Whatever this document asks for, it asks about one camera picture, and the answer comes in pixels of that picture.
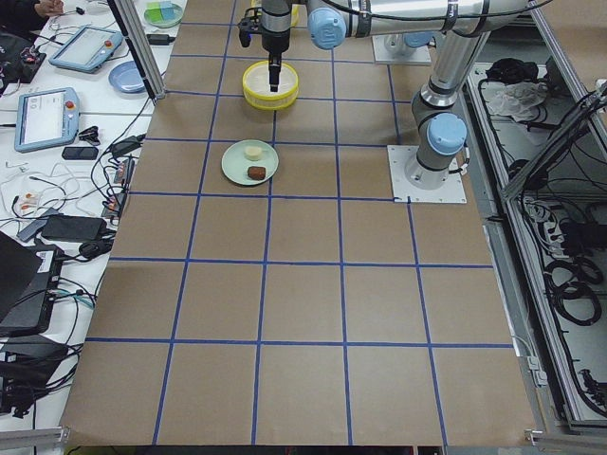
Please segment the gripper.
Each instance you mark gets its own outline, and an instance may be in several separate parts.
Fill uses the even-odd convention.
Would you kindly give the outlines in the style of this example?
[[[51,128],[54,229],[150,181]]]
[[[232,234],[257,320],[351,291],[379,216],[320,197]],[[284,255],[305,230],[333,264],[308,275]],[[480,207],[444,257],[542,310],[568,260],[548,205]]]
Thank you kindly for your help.
[[[262,46],[269,53],[269,90],[271,93],[277,93],[281,73],[280,53],[286,52],[289,47],[291,4],[286,0],[263,0],[261,8]]]

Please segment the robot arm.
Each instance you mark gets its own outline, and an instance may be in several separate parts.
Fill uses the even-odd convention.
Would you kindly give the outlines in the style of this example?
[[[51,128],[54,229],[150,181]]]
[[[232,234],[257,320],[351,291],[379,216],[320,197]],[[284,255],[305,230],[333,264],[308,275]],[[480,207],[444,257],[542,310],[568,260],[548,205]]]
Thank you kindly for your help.
[[[527,1],[305,1],[313,44],[331,50],[347,38],[440,32],[445,41],[412,109],[420,145],[407,171],[413,182],[444,179],[466,142],[462,119],[451,112],[487,35],[533,7]]]

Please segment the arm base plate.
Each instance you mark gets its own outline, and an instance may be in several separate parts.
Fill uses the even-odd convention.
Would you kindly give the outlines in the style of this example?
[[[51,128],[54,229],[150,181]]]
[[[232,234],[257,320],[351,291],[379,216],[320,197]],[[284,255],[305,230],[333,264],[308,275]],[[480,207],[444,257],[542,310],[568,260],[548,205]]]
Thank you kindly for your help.
[[[375,61],[379,64],[429,66],[431,32],[378,35],[373,38]]]
[[[429,171],[417,161],[414,145],[387,147],[393,200],[397,203],[466,204],[462,176],[456,158],[442,171]]]

